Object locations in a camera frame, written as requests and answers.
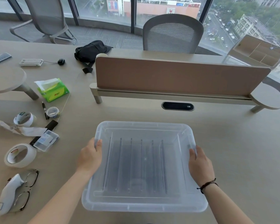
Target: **mesh chair back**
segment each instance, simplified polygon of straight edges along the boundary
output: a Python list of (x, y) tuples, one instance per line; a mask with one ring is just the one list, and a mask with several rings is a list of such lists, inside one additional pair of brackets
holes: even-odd
[(143, 50), (195, 53), (203, 35), (201, 22), (181, 14), (164, 14), (143, 26)]
[[(65, 25), (63, 7), (60, 0), (25, 0), (35, 27), (45, 35), (61, 31)], [(66, 33), (58, 37), (72, 39)]]

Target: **pen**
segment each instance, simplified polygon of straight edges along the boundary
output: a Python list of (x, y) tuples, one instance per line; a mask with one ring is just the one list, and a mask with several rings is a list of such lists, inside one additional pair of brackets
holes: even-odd
[(47, 109), (46, 109), (45, 103), (42, 102), (42, 105), (43, 105), (43, 109), (45, 111), (45, 117), (46, 117), (46, 119), (49, 119), (50, 117), (47, 116)]

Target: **green tissue package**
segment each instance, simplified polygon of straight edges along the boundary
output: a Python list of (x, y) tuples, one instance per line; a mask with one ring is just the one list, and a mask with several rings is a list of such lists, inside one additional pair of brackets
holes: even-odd
[(35, 81), (35, 83), (38, 85), (37, 90), (48, 102), (70, 93), (60, 79), (55, 78), (45, 81)]

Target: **white power strip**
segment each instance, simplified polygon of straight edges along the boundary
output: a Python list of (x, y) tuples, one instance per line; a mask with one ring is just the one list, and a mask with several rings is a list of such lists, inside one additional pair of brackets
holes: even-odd
[(40, 67), (43, 62), (42, 59), (23, 59), (19, 65), (21, 67)]

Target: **gray office chair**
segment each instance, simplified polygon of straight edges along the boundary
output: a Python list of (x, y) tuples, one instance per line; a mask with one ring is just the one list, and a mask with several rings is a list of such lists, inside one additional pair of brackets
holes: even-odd
[(10, 28), (10, 32), (29, 42), (25, 38), (17, 35), (15, 29), (23, 27), (30, 22), (34, 23), (34, 26), (39, 30), (44, 36), (37, 39), (34, 42), (39, 43), (54, 43), (54, 44), (76, 44), (77, 39), (70, 32), (68, 26), (65, 22), (63, 7), (60, 0), (25, 0), (29, 11), (31, 13), (32, 19), (22, 23), (18, 26)]
[(143, 50), (195, 53), (203, 35), (201, 22), (181, 14), (164, 14), (143, 26)]

